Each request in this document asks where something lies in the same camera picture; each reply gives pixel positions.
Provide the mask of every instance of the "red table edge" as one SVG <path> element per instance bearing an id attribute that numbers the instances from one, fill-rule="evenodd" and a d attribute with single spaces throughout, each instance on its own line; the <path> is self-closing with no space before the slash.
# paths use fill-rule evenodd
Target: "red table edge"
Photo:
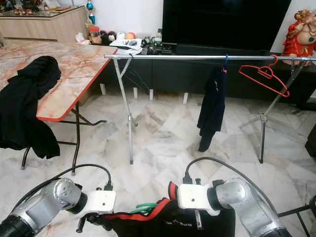
<path id="1" fill-rule="evenodd" d="M 68 113 L 70 112 L 70 110 L 76 105 L 76 103 L 79 101 L 79 99 L 85 94 L 85 92 L 89 89 L 89 87 L 92 85 L 92 83 L 94 82 L 94 80 L 100 75 L 100 73 L 103 71 L 103 69 L 105 69 L 105 67 L 107 66 L 107 64 L 111 61 L 111 59 L 108 59 L 106 61 L 106 63 L 102 66 L 102 68 L 100 68 L 100 70 L 97 72 L 97 74 L 93 77 L 93 79 L 89 82 L 89 84 L 85 87 L 85 89 L 79 94 L 79 96 L 74 100 L 74 102 L 71 104 L 71 106 L 66 110 L 66 112 L 59 118 L 46 118 L 46 117 L 37 117 L 39 120 L 42 121 L 51 121 L 51 122 L 59 122 L 61 120 L 63 120 Z"/>

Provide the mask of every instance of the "clothes rack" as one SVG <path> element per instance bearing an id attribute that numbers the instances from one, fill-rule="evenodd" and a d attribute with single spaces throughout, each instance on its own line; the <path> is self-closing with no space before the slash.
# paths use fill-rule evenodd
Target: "clothes rack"
<path id="1" fill-rule="evenodd" d="M 130 164 L 133 164 L 133 138 L 132 138 L 132 124 L 134 126 L 137 126 L 138 124 L 135 123 L 132 113 L 129 109 L 128 101 L 126 98 L 122 77 L 124 73 L 126 72 L 130 62 L 132 59 L 155 59 L 155 60 L 275 60 L 275 57 L 273 56 L 227 56 L 227 55 L 211 55 L 211 56 L 195 56 L 195 55 L 104 55 L 104 58 L 111 58 L 114 61 L 115 70 L 118 76 L 118 82 L 119 86 L 122 92 L 122 97 L 124 101 L 124 105 L 127 111 L 127 123 L 128 123 L 128 135 L 129 135 L 129 161 Z M 120 72 L 119 70 L 119 59 L 127 59 L 126 64 L 123 67 L 123 70 Z M 316 57 L 285 57 L 281 56 L 278 57 L 279 60 L 291 60 L 292 66 L 291 66 L 291 76 L 288 79 L 286 83 L 286 87 L 289 88 L 291 84 L 294 82 L 294 80 L 297 78 L 303 67 L 306 65 L 309 61 L 316 61 Z M 301 61 L 301 63 L 294 67 L 294 61 Z M 240 126 L 240 128 L 245 127 L 249 124 L 252 124 L 256 121 L 261 121 L 261 141 L 260 141 L 260 152 L 258 154 L 259 162 L 263 163 L 264 158 L 264 143 L 265 143 L 265 134 L 266 134 L 266 125 L 268 122 L 268 115 L 271 112 L 272 108 L 276 105 L 276 103 L 280 100 L 281 95 L 277 95 L 277 97 L 274 99 L 274 101 L 270 104 L 268 109 L 259 115 L 258 118 L 252 119 L 247 123 L 244 123 Z M 277 121 L 276 119 L 269 119 L 274 122 L 278 122 L 280 124 L 283 124 L 280 121 Z"/>

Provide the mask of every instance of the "cable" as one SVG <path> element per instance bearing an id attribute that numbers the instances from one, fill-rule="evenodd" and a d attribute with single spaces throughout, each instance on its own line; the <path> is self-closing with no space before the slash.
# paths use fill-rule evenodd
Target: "cable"
<path id="1" fill-rule="evenodd" d="M 277 213 L 275 207 L 273 206 L 272 202 L 269 200 L 269 198 L 265 195 L 265 193 L 254 183 L 252 182 L 246 175 L 244 175 L 243 173 L 241 173 L 239 170 L 237 170 L 236 168 L 230 166 L 229 164 L 219 160 L 219 159 L 216 159 L 216 158 L 212 158 L 212 157 L 201 157 L 201 158 L 197 158 L 193 161 L 191 161 L 187 168 L 186 168 L 186 173 L 185 173 L 185 178 L 190 178 L 190 175 L 189 175 L 189 168 L 192 164 L 200 161 L 200 160 L 212 160 L 212 161 L 215 161 L 217 163 L 220 163 L 221 165 L 223 166 L 226 166 L 227 168 L 231 169 L 232 171 L 234 171 L 235 173 L 239 174 L 242 178 L 244 178 L 247 182 L 249 182 L 260 194 L 261 196 L 266 200 L 266 202 L 268 203 L 268 205 L 270 206 L 270 208 L 273 210 L 274 213 Z"/>
<path id="2" fill-rule="evenodd" d="M 44 182 L 42 182 L 41 184 L 37 185 L 36 187 L 34 187 L 33 189 L 31 189 L 28 193 L 26 193 L 18 202 L 17 204 L 14 206 L 13 210 L 18 206 L 20 205 L 23 201 L 27 201 L 28 199 L 30 199 L 36 192 L 38 192 L 40 189 L 42 189 L 43 187 L 45 187 L 47 184 L 49 184 L 50 182 L 52 181 L 55 181 L 57 179 L 59 179 L 60 176 L 74 170 L 74 169 L 77 169 L 77 168 L 80 168 L 80 167 L 85 167 L 85 166 L 94 166 L 94 167 L 98 167 L 102 170 L 104 170 L 107 174 L 108 174 L 108 177 L 109 177 L 109 180 L 108 180 L 108 183 L 106 184 L 106 186 L 104 187 L 104 189 L 107 188 L 108 189 L 111 189 L 113 188 L 113 186 L 111 185 L 111 174 L 110 172 L 107 170 L 107 168 L 101 166 L 101 165 L 98 165 L 98 164 L 79 164 L 79 165 L 76 165 L 75 167 L 72 167 L 72 168 L 69 168 L 69 169 L 66 169 L 65 171 L 61 172 L 60 174 L 57 174 L 56 176 L 54 176 L 53 178 L 49 179 L 49 180 L 46 180 Z"/>

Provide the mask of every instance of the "red statue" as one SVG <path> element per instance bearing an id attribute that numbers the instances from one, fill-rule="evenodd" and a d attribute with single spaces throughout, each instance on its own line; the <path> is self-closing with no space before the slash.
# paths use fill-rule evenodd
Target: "red statue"
<path id="1" fill-rule="evenodd" d="M 288 28 L 282 56 L 310 57 L 313 50 L 316 51 L 316 10 L 301 10 L 295 14 L 295 19 L 297 22 Z M 284 60 L 284 63 L 291 64 L 291 60 Z"/>

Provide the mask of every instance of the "television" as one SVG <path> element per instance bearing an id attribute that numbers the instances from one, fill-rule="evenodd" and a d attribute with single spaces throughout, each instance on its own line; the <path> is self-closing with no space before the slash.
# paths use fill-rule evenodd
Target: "television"
<path id="1" fill-rule="evenodd" d="M 162 42 L 270 50 L 290 2 L 164 0 Z"/>

